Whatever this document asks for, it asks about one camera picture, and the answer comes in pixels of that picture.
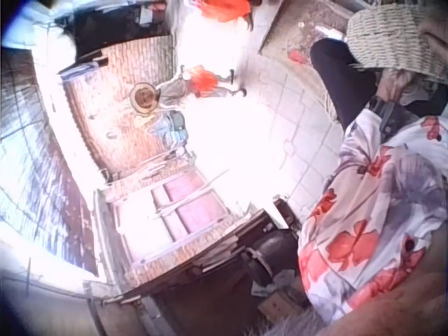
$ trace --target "brick wall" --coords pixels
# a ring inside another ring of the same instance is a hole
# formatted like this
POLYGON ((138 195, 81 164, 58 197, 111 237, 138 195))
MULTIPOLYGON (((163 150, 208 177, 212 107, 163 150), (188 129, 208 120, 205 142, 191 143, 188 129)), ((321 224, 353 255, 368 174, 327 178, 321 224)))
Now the brick wall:
POLYGON ((172 36, 143 38, 102 50, 108 65, 65 83, 76 122, 100 168, 110 174, 137 166, 166 150, 161 139, 135 128, 129 92, 140 82, 157 85, 174 74, 172 36), (113 130, 117 139, 108 139, 113 130))

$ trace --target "red object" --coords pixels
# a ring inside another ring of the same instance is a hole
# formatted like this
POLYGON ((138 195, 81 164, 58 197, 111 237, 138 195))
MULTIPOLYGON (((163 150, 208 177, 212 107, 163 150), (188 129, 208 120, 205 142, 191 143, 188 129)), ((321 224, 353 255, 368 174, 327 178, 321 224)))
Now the red object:
POLYGON ((195 3, 205 18, 229 22, 251 12, 248 0, 199 0, 195 3))
POLYGON ((202 65, 188 70, 191 75, 191 83, 199 93, 208 93, 218 87, 218 79, 213 72, 207 71, 202 65))
POLYGON ((288 58, 293 61, 297 62, 299 64, 306 64, 308 63, 307 58, 297 49, 292 49, 288 52, 288 58))

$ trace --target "person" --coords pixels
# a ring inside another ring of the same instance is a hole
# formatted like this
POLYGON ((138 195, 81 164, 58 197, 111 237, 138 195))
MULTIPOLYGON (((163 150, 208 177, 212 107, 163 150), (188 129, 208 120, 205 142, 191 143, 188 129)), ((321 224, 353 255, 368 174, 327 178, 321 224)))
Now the person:
POLYGON ((261 6, 262 0, 194 0, 193 6, 201 10, 202 16, 219 22, 230 22, 243 18, 248 30, 253 30, 253 8, 261 6))
POLYGON ((224 87, 224 83, 233 84, 235 73, 230 70, 226 78, 207 71, 203 66, 196 66, 181 71, 173 79, 153 87, 149 83, 136 84, 129 98, 131 105, 137 113, 149 116, 154 110, 172 111, 182 109, 186 98, 190 95, 200 97, 227 97, 241 95, 245 97, 247 92, 243 87, 231 90, 224 87))
POLYGON ((421 100, 408 90, 417 76, 391 69, 376 85, 329 38, 313 45, 311 61, 345 135, 300 232, 311 309, 264 335, 446 335, 447 86, 421 100))

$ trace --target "floral shirt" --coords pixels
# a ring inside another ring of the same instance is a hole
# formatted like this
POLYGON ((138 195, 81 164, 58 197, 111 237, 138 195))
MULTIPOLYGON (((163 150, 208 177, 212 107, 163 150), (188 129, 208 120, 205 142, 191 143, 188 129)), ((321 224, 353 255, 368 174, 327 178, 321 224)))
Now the floral shirt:
POLYGON ((383 144, 380 121, 365 109, 348 127, 300 233, 303 286, 328 323, 403 282, 447 219, 448 119, 414 121, 383 144))

